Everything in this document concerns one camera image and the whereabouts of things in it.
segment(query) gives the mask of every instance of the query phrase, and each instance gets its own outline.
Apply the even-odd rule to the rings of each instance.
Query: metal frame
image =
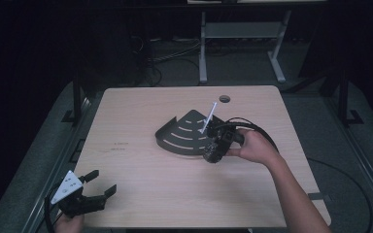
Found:
[[[199,81],[201,83],[208,81],[205,59],[206,38],[276,38],[277,44],[268,52],[268,57],[277,81],[284,83],[286,78],[277,57],[287,31],[290,14],[291,11],[286,11],[283,20],[278,22],[206,22],[205,12],[202,12]]]

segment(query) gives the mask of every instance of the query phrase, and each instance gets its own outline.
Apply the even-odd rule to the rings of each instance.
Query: black device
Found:
[[[49,232],[54,232],[50,216],[51,204],[53,204],[52,207],[57,204],[62,214],[70,218],[105,209],[107,199],[117,192],[116,184],[108,188],[103,195],[83,196],[83,184],[94,180],[98,176],[98,170],[79,178],[69,171],[61,182],[53,186],[50,193],[45,197],[45,222]],[[57,192],[50,201],[51,194],[55,189],[57,189]]]
[[[246,122],[231,121],[233,119],[242,119]],[[217,163],[228,152],[233,142],[236,142],[241,146],[244,144],[245,138],[243,135],[237,132],[237,127],[250,128],[259,132],[278,151],[278,148],[275,145],[274,141],[265,132],[265,130],[253,124],[252,122],[240,117],[232,118],[226,122],[223,122],[218,117],[213,116],[213,119],[209,120],[208,125],[206,126],[207,137],[213,139],[213,141],[209,143],[204,149],[203,156],[206,161],[210,163]]]

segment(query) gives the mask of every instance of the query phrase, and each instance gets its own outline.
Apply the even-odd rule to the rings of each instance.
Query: black bracket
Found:
[[[78,75],[75,76],[72,81],[73,94],[74,94],[74,111],[66,111],[61,122],[72,122],[72,126],[75,127],[80,121],[82,116],[81,111],[81,88],[79,86]]]
[[[348,109],[348,84],[349,81],[344,75],[340,81],[340,90],[338,98],[338,118],[344,124],[345,127],[350,127],[351,124],[363,124],[362,118],[359,116],[356,110],[350,110],[350,113],[353,115],[353,118],[347,117]]]

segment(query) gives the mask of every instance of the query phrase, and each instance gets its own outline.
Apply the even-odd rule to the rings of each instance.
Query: dark fan-shaped board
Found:
[[[156,143],[165,150],[182,155],[202,155],[206,145],[212,142],[199,129],[206,117],[196,110],[189,111],[179,121],[172,118],[155,133]]]

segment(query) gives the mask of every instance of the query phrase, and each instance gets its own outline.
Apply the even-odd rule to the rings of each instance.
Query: wooden table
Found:
[[[219,97],[228,95],[229,103]],[[118,185],[104,211],[87,214],[85,224],[116,228],[241,228],[286,226],[274,183],[260,164],[224,157],[217,164],[201,156],[166,151],[154,133],[190,110],[244,117],[262,127],[307,193],[319,189],[274,86],[117,88],[105,91],[75,173],[100,170],[85,184],[85,195]],[[314,201],[326,222],[323,200]]]

